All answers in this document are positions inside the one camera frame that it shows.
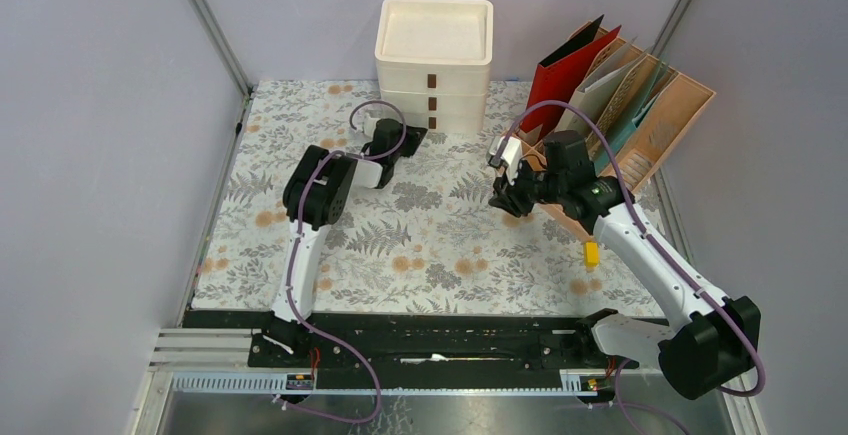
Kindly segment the teal folder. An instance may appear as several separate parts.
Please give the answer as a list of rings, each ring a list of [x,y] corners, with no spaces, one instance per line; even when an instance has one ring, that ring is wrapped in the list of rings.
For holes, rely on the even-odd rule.
[[[614,152],[618,165],[622,164],[621,156],[623,155],[623,148],[640,127],[649,109],[655,103],[655,87],[665,77],[668,71],[669,64],[664,60],[660,60],[648,73],[646,79],[638,86],[635,94],[630,98],[607,130],[605,139],[610,149]]]

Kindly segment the red folder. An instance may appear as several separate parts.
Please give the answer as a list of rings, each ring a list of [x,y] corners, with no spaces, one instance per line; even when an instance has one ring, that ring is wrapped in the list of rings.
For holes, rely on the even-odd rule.
[[[571,99],[597,55],[617,39],[621,30],[617,26],[602,33],[603,18],[601,15],[585,24],[537,64],[528,108],[547,100]],[[558,106],[538,108],[523,119],[518,133],[525,142],[535,144],[557,126],[563,113],[564,109]]]

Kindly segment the white three-drawer organizer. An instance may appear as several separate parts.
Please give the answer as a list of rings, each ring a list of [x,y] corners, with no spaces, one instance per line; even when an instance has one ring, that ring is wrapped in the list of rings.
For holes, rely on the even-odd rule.
[[[488,0],[384,0],[374,49],[381,99],[413,127],[480,132],[493,25]]]

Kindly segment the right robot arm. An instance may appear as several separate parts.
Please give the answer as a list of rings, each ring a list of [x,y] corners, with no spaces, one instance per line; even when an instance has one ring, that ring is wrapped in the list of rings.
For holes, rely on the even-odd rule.
[[[689,400],[725,391],[731,379],[761,366],[761,311],[749,297],[732,299],[700,275],[649,224],[617,177],[596,174],[578,133],[549,135],[544,153],[547,158],[536,169],[521,140],[496,138],[488,149],[488,163],[499,172],[490,205],[514,217],[528,215],[537,205],[560,206],[619,257],[668,322],[661,327],[601,310],[573,341],[579,362],[597,367],[610,356],[632,359],[659,369]]]

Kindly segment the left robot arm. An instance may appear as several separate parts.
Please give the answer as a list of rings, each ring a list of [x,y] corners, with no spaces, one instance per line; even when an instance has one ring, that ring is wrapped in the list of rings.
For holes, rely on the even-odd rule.
[[[313,286],[330,227],[344,214],[353,187],[382,189],[397,161],[411,157],[428,133],[394,119],[370,122],[371,141],[359,153],[309,146],[289,178],[283,205],[289,218],[285,273],[272,303],[272,314],[297,323],[314,308]]]

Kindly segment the beige folder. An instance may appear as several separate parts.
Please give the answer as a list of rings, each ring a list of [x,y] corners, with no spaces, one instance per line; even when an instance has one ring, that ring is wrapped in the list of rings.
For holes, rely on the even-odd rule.
[[[569,104],[597,122],[612,96],[633,68],[642,51],[634,40],[612,43],[602,50],[578,85]]]

